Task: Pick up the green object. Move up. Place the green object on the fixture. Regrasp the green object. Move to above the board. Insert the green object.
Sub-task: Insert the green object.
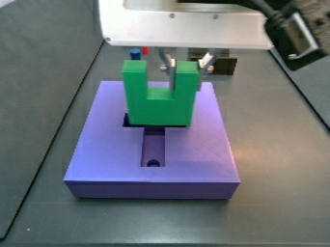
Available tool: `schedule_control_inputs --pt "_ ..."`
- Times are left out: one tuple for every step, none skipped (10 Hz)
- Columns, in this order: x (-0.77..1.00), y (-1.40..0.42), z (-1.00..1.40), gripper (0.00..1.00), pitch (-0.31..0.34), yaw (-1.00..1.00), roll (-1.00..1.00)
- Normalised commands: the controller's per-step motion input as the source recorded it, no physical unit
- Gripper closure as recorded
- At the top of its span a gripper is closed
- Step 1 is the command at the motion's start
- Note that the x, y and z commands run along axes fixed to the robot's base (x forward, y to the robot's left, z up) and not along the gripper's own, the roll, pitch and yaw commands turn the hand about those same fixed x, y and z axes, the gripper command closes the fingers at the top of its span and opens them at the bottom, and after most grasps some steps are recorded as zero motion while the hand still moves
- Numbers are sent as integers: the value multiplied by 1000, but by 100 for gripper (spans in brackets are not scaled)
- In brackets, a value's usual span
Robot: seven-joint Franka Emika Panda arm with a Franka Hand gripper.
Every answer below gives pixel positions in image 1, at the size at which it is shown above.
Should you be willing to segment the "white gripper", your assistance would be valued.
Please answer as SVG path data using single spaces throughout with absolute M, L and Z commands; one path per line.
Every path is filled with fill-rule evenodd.
M 118 46 L 154 46 L 174 90 L 177 60 L 166 47 L 269 49 L 265 17 L 233 4 L 177 0 L 98 0 L 103 38 Z M 201 76 L 213 73 L 217 52 L 198 60 Z

